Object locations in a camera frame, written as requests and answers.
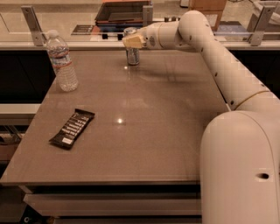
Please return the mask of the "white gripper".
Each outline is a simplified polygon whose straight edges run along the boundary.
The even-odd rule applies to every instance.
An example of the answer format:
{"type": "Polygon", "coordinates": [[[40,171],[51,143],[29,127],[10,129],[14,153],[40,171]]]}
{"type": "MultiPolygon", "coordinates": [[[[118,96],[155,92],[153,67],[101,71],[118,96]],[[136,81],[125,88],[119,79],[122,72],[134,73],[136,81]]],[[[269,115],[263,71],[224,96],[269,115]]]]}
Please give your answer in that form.
{"type": "Polygon", "coordinates": [[[159,50],[163,47],[160,44],[159,31],[161,23],[150,24],[137,31],[136,34],[127,35],[122,39],[126,48],[147,48],[159,50]]]}

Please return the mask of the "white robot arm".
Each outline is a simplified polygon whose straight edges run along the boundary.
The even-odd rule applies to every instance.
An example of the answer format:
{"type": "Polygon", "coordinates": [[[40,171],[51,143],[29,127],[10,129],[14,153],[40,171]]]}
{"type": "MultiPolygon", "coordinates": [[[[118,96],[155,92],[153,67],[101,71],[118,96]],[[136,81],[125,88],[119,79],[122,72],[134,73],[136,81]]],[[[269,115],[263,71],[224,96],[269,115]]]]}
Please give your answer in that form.
{"type": "Polygon", "coordinates": [[[128,48],[193,47],[229,106],[200,146],[203,224],[280,224],[280,101],[214,36],[199,11],[123,38],[128,48]]]}

